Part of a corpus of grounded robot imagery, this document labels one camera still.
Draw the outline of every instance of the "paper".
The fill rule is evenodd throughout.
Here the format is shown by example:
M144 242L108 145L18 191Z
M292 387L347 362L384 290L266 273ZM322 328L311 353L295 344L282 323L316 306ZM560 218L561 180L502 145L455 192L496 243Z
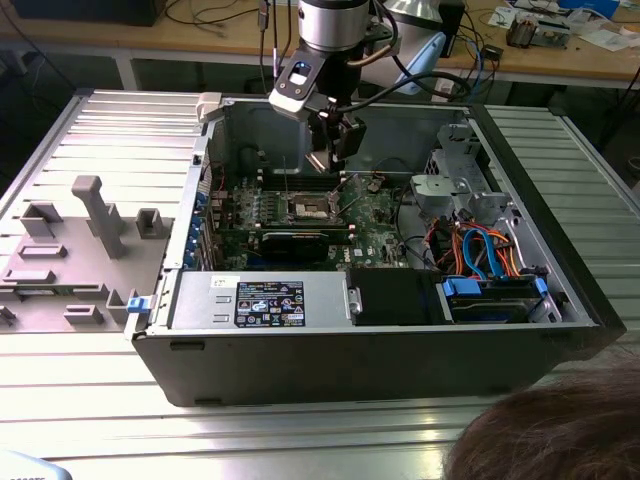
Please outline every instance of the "paper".
M516 13L518 12L527 12L529 15L533 15L534 17L544 18L544 15L522 10L521 8L496 7L493 11L493 15L491 15L491 18L487 23L494 27L506 28L508 30L513 23L513 19L516 17Z
M597 32L581 35L580 38L598 47L606 48L610 52L617 52L629 46L629 40L626 37L609 30L598 30Z

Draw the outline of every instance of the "desk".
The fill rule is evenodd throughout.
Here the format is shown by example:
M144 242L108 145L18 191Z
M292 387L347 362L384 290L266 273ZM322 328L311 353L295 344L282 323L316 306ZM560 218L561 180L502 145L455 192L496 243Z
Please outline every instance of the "desk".
M226 0L194 0L196 6L224 5ZM512 82L546 83L604 88L626 88L640 65L638 49L611 53L579 38L572 38L566 50L533 47L520 50L508 47L506 30L480 22L489 18L487 12L499 0L469 0L471 16L478 31L488 43L504 49L496 79ZM219 17L255 7L254 0L239 0L234 6L220 10ZM287 11L278 7L278 27L281 45L286 41ZM172 14L190 20L185 0L172 9ZM222 35L181 25L162 16L153 27L65 22L53 20L23 20L10 9L20 28L43 50L65 54L112 57L118 67L123 87L138 89L133 59L176 60L203 63L258 64L259 32L256 13L247 14L226 23ZM640 21L640 14L619 9L616 21ZM298 25L293 15L291 54L297 45ZM265 65L271 64L272 35L265 42ZM13 30L5 18L0 18L0 48L25 51L30 47ZM459 74L473 68L473 60L462 42L456 42L450 58L438 62L438 70Z

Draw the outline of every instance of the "black plastic cover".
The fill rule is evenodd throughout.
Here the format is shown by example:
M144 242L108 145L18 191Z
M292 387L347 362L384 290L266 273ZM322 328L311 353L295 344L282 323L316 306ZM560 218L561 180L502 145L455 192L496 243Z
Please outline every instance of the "black plastic cover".
M361 325L442 325L444 313L436 283L440 275L409 268L355 268L347 286L360 292Z

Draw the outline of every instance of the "warning label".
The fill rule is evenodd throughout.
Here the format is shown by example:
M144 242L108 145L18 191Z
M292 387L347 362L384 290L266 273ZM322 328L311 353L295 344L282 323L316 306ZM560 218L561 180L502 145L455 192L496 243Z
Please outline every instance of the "warning label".
M238 282L238 327L304 327L302 282Z

